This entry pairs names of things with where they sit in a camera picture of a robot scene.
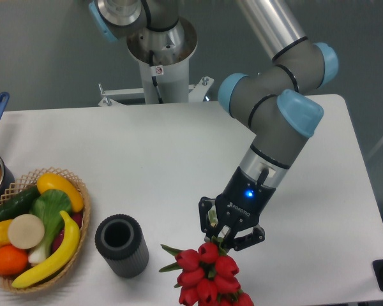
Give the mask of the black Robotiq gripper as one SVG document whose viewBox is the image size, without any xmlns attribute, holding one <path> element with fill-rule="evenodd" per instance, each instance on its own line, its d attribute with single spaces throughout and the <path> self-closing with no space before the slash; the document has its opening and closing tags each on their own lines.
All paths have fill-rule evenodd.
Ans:
<svg viewBox="0 0 383 306">
<path fill-rule="evenodd" d="M 211 199 L 201 197 L 199 207 L 200 229 L 204 241 L 210 242 L 223 227 L 228 227 L 223 241 L 232 242 L 235 251 L 247 249 L 265 240 L 265 231 L 259 225 L 263 209 L 276 191 L 265 185 L 269 175 L 266 168 L 257 180 L 245 175 L 237 168 L 224 191 Z"/>
</svg>

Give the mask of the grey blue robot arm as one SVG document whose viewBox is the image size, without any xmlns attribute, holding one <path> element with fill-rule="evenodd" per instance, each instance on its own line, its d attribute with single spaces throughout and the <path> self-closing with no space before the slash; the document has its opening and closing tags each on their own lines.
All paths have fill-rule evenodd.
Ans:
<svg viewBox="0 0 383 306">
<path fill-rule="evenodd" d="M 324 114 L 306 93 L 338 72 L 335 51 L 311 43 L 284 1 L 238 6 L 273 65 L 256 77 L 235 73 L 220 85 L 220 105 L 255 138 L 224 191 L 199 202 L 206 241 L 235 251 L 264 240 L 260 214 Z M 91 1 L 89 11 L 106 40 L 126 39 L 147 104 L 191 99 L 188 61 L 197 35 L 180 17 L 177 1 Z"/>
</svg>

